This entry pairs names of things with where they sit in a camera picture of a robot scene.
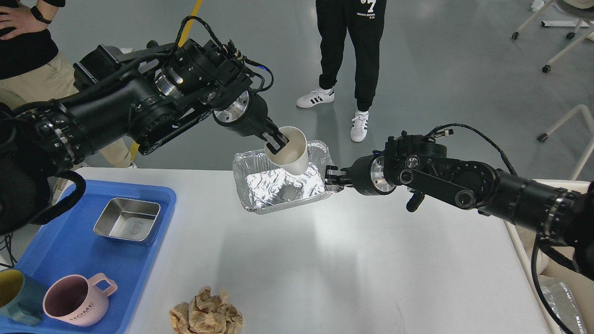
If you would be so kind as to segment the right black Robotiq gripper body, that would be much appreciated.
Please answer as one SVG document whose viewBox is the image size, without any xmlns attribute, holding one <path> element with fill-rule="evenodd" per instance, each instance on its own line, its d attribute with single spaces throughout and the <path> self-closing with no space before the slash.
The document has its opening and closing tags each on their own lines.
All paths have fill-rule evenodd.
<svg viewBox="0 0 594 334">
<path fill-rule="evenodd" d="M 395 185 L 388 182 L 384 174 L 384 156 L 372 154 L 354 161 L 343 170 L 352 187 L 362 195 L 389 195 Z"/>
</svg>

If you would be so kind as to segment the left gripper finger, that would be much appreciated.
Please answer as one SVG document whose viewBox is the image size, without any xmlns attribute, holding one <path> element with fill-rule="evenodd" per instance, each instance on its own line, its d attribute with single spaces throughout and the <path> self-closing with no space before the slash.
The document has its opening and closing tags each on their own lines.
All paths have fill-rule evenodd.
<svg viewBox="0 0 594 334">
<path fill-rule="evenodd" d="M 266 141 L 265 147 L 269 151 L 280 151 L 286 147 L 289 142 L 288 137 L 278 130 L 278 128 L 274 128 L 272 130 L 265 130 L 262 133 L 262 138 Z"/>
</svg>

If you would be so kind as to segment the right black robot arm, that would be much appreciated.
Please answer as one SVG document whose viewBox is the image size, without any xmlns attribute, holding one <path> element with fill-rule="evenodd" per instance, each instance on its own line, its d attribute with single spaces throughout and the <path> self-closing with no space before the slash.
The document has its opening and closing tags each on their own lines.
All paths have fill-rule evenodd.
<svg viewBox="0 0 594 334">
<path fill-rule="evenodd" d="M 404 185 L 413 194 L 407 203 L 409 212 L 416 211 L 429 195 L 534 231 L 530 270 L 537 296 L 561 330 L 569 334 L 570 329 L 542 294 L 536 258 L 542 250 L 559 265 L 593 279 L 593 186 L 578 193 L 519 177 L 504 152 L 500 155 L 508 171 L 481 161 L 448 158 L 447 148 L 436 139 L 452 133 L 448 123 L 426 135 L 403 131 L 398 137 L 390 136 L 384 150 L 375 150 L 350 167 L 327 165 L 325 183 L 352 187 L 363 195 L 388 195 Z"/>
</svg>

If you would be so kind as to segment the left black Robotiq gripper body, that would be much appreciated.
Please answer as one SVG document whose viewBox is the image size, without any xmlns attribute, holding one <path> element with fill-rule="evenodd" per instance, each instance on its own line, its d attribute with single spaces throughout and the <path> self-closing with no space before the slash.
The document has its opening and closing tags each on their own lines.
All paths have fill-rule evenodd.
<svg viewBox="0 0 594 334">
<path fill-rule="evenodd" d="M 242 137 L 257 136 L 264 140 L 265 133 L 277 135 L 278 126 L 269 118 L 266 101 L 258 94 L 244 91 L 226 109 L 214 110 L 215 121 Z"/>
</svg>

